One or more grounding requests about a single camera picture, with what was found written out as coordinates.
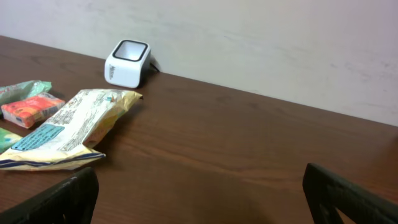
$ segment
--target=white plastic package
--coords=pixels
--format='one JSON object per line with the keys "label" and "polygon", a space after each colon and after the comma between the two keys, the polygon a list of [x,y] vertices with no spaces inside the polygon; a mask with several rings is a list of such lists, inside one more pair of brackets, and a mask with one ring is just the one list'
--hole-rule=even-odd
{"label": "white plastic package", "polygon": [[0,169],[75,169],[105,156],[94,147],[141,97],[127,90],[81,90],[34,132],[0,155]]}

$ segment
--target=blue label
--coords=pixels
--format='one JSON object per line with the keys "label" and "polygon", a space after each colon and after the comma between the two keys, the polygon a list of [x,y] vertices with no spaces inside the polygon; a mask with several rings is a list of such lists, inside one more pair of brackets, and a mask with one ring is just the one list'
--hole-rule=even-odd
{"label": "blue label", "polygon": [[34,132],[30,133],[28,136],[19,140],[11,149],[27,151],[35,149],[49,140],[55,138],[61,131],[65,128],[61,126],[55,126],[52,124],[43,124],[38,127]]}

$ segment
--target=wood grain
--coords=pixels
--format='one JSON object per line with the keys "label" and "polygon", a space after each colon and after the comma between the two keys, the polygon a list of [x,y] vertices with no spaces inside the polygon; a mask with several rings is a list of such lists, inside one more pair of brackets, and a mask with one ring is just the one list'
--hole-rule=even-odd
{"label": "wood grain", "polygon": [[[0,86],[39,79],[69,100],[120,88],[104,60],[0,37]],[[302,191],[316,162],[398,203],[398,128],[164,73],[95,147],[92,223],[311,223]],[[0,127],[26,130],[1,120]],[[72,171],[0,171],[0,211]]]}

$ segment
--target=black object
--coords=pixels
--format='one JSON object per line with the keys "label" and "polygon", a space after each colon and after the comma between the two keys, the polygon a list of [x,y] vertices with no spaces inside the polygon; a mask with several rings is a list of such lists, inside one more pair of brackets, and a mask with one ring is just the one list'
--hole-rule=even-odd
{"label": "black object", "polygon": [[91,222],[98,180],[87,167],[0,214],[1,224],[86,224]]}
{"label": "black object", "polygon": [[303,189],[315,224],[343,223],[336,208],[358,224],[398,223],[398,206],[342,177],[308,164]]}

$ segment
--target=white device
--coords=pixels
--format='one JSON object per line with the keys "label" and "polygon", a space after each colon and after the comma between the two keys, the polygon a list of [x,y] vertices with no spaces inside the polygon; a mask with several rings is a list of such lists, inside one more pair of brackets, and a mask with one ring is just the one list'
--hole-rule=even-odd
{"label": "white device", "polygon": [[122,40],[105,61],[105,80],[113,85],[136,88],[149,66],[149,44]]}

